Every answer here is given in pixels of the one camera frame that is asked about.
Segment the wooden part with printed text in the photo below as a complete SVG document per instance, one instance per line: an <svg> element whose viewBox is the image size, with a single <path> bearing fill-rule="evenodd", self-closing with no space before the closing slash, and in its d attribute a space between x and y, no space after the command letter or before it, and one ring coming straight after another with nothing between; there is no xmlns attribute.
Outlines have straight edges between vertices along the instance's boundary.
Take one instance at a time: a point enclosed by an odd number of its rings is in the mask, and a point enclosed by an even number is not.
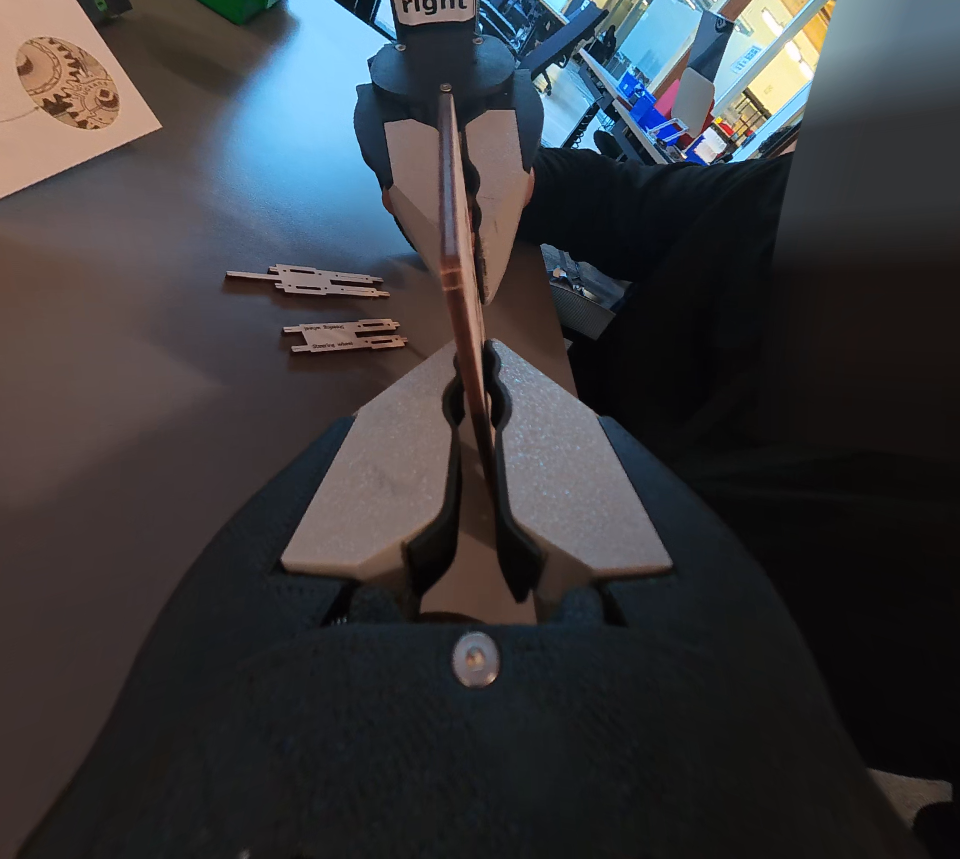
<svg viewBox="0 0 960 859"><path fill-rule="evenodd" d="M403 349L407 338L400 323L388 317L363 318L344 322L307 323L286 326L285 336L299 336L291 353L328 353L361 349Z"/></svg>

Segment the wooden part with long pin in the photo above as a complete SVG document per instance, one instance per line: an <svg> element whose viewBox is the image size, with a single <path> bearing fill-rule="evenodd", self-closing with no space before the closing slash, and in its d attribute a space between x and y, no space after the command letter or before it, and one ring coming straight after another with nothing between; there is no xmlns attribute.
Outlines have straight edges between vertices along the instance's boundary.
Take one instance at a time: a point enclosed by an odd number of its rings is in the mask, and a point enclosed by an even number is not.
<svg viewBox="0 0 960 859"><path fill-rule="evenodd" d="M360 273L320 269L308 265L270 265L266 272L228 270L226 278L269 282L291 296L344 296L360 299L387 299L390 292L381 289L383 279Z"/></svg>

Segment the laser-cut wooden parts sheet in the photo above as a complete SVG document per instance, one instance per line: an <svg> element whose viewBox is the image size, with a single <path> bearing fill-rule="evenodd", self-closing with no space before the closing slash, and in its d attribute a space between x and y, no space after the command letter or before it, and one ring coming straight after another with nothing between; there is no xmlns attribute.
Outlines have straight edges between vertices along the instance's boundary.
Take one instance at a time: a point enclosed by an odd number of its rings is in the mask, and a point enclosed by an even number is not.
<svg viewBox="0 0 960 859"><path fill-rule="evenodd" d="M438 92L438 276L453 330L465 413L492 504L498 506L495 432L485 385L485 327L474 261L474 230L451 87Z"/></svg>

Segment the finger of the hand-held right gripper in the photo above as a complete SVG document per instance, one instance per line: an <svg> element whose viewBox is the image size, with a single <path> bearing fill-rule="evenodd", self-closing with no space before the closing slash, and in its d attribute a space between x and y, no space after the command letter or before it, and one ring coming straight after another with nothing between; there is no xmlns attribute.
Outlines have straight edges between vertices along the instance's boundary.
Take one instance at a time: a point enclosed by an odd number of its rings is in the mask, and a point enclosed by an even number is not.
<svg viewBox="0 0 960 859"><path fill-rule="evenodd" d="M384 123L392 214L428 269L440 258L439 133L413 119Z"/></svg>
<svg viewBox="0 0 960 859"><path fill-rule="evenodd" d="M510 262L530 173L515 111L485 111L460 127L460 140L479 297L489 305Z"/></svg>

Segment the folded paper instruction sheet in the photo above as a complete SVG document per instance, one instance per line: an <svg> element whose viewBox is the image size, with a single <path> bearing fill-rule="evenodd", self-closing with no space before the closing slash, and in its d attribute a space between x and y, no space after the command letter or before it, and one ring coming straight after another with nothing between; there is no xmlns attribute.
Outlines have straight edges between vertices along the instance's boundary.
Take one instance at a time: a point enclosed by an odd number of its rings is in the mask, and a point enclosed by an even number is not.
<svg viewBox="0 0 960 859"><path fill-rule="evenodd" d="M1 195L158 131L77 0L1 0Z"/></svg>

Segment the black and beige panel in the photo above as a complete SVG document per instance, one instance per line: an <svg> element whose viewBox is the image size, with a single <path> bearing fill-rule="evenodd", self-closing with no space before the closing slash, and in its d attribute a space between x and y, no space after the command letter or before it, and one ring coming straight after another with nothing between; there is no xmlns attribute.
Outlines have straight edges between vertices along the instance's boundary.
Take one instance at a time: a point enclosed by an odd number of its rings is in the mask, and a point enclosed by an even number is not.
<svg viewBox="0 0 960 859"><path fill-rule="evenodd" d="M695 138L705 128L714 103L714 81L736 25L722 15L705 11L681 74L671 115Z"/></svg>

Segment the person's right forearm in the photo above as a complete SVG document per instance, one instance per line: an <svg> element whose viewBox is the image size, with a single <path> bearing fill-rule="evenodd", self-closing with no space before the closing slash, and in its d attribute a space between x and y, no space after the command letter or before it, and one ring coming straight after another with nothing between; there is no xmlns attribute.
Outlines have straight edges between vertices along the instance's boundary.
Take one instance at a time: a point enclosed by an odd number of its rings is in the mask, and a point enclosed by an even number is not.
<svg viewBox="0 0 960 859"><path fill-rule="evenodd" d="M796 149L766 159L697 166L618 162L584 149L543 147L516 240L569 253L630 283L618 314L680 260L678 289L717 289L707 305L763 316Z"/></svg>

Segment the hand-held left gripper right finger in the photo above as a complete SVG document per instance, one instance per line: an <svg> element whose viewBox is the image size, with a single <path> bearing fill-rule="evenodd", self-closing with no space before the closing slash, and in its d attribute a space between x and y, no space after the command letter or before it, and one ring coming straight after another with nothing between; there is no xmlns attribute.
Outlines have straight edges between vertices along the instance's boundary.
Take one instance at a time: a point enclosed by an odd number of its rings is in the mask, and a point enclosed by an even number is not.
<svg viewBox="0 0 960 859"><path fill-rule="evenodd" d="M498 564L510 594L559 602L673 561L591 408L500 340L484 349Z"/></svg>

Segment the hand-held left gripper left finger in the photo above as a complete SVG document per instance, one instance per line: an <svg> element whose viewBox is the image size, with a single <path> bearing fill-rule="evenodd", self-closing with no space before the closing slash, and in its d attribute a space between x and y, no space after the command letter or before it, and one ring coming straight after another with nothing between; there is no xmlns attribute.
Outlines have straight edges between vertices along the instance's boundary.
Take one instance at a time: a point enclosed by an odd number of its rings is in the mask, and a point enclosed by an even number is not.
<svg viewBox="0 0 960 859"><path fill-rule="evenodd" d="M412 544L455 508L459 424L445 411L454 350L440 349L354 415L280 561L290 574L422 594Z"/></svg>

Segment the blue storage crates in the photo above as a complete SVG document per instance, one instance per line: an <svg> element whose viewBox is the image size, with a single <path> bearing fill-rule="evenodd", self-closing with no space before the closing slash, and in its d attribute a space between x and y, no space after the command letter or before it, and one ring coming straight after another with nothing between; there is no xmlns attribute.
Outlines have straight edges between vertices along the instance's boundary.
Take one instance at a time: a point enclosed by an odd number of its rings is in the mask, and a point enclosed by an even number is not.
<svg viewBox="0 0 960 859"><path fill-rule="evenodd" d="M715 95L703 132L690 137L687 127L671 115L679 85L680 80L675 81L661 98L656 98L641 79L625 73L617 86L617 110L623 118L627 140L655 160L683 159L712 120Z"/></svg>

